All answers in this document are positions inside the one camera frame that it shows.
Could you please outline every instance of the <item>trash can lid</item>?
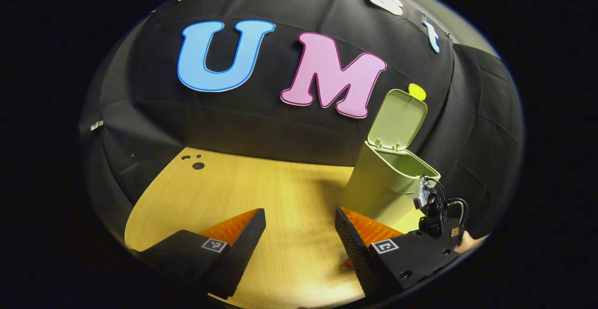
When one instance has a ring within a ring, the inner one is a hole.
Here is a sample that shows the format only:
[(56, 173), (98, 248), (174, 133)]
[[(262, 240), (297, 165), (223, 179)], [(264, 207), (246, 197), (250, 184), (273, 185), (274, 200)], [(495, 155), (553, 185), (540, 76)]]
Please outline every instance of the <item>trash can lid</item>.
[(386, 94), (368, 133), (373, 146), (402, 151), (409, 146), (426, 118), (427, 105), (415, 96), (393, 89)]

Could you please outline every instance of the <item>green trash can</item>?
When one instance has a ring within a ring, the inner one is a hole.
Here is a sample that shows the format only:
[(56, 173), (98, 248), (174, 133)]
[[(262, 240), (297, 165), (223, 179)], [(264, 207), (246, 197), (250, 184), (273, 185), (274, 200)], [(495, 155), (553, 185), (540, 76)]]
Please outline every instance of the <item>green trash can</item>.
[(440, 179), (438, 171), (406, 149), (426, 114), (427, 105), (411, 94), (399, 89), (386, 94), (339, 206), (390, 227), (415, 208), (413, 193), (421, 176)]

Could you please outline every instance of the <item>light blue cutout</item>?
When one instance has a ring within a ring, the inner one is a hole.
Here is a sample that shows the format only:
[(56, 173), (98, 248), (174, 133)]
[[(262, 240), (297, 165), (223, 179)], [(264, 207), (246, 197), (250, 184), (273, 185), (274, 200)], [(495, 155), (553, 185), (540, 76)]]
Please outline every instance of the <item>light blue cutout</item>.
[(439, 53), (440, 47), (438, 47), (438, 44), (436, 43), (436, 39), (438, 39), (438, 34), (436, 33), (436, 30), (434, 29), (431, 23), (423, 22), (423, 24), (427, 27), (427, 36), (430, 39), (430, 45), (432, 45), (432, 49), (434, 49), (436, 53)]
[(206, 67), (207, 49), (214, 34), (224, 27), (222, 22), (203, 22), (187, 26), (179, 55), (177, 73), (187, 87), (200, 92), (224, 92), (243, 85), (256, 65), (263, 36), (275, 25), (263, 20), (243, 20), (235, 29), (241, 32), (233, 65), (224, 72), (212, 72)]

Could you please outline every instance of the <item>table surface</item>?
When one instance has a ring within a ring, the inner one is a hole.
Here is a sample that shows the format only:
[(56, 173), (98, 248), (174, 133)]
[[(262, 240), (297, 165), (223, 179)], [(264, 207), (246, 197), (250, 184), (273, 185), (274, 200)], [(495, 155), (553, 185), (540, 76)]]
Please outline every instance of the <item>table surface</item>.
[[(197, 162), (205, 167), (194, 169)], [(263, 208), (266, 228), (235, 295), (225, 302), (296, 309), (356, 301), (363, 291), (355, 271), (344, 266), (347, 254), (335, 230), (337, 201), (352, 170), (185, 148), (137, 201), (125, 243), (145, 250), (178, 230), (200, 232)], [(393, 228), (415, 230), (421, 215), (413, 208)]]

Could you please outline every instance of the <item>pink letter m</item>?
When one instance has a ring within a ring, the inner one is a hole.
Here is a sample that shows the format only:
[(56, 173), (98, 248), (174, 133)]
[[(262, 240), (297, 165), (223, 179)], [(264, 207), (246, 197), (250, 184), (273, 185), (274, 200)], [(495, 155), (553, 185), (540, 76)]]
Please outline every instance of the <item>pink letter m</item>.
[(303, 55), (290, 89), (280, 93), (282, 101), (293, 105), (310, 105), (309, 93), (316, 77), (320, 106), (327, 108), (348, 87), (344, 99), (336, 104), (342, 115), (362, 119), (367, 116), (367, 104), (378, 75), (386, 70), (386, 62), (371, 54), (363, 53), (344, 70), (341, 68), (334, 39), (313, 32), (299, 34)]

